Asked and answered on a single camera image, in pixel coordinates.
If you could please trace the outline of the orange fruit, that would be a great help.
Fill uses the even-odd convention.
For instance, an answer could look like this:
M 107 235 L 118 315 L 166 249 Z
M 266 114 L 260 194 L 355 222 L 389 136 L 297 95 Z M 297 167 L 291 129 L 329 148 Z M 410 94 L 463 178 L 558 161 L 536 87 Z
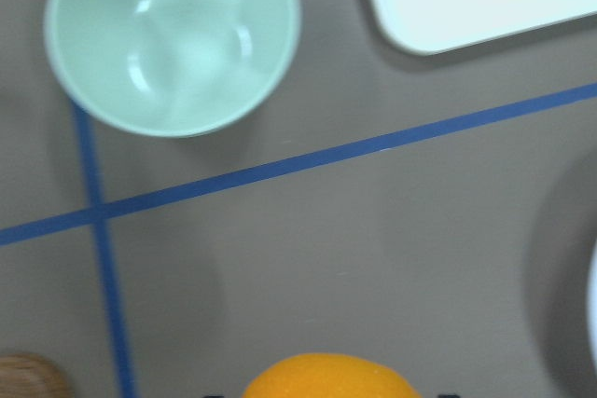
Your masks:
M 284 359 L 251 381 L 244 397 L 418 397 L 389 367 L 338 353 Z

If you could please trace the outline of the green ceramic bowl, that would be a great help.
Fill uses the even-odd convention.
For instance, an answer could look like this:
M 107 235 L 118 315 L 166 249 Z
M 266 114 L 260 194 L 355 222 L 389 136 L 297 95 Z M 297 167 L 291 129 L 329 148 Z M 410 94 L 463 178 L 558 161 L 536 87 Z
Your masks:
M 259 108 L 300 28 L 300 0 L 47 0 L 44 40 L 58 83 L 90 116 L 185 138 Z

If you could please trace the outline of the white round plate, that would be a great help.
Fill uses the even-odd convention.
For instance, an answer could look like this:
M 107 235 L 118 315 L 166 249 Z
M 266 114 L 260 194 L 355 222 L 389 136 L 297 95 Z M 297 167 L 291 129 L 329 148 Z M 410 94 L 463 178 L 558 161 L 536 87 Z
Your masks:
M 587 347 L 590 360 L 591 395 L 596 396 L 596 240 L 589 250 L 587 279 L 584 286 Z

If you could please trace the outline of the brown wooden cutting board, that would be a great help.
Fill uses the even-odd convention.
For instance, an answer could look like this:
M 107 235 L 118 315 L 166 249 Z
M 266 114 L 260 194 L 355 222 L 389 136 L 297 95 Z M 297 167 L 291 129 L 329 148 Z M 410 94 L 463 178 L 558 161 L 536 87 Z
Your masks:
M 1 396 L 68 398 L 73 392 L 53 362 L 33 354 L 12 354 L 1 357 Z

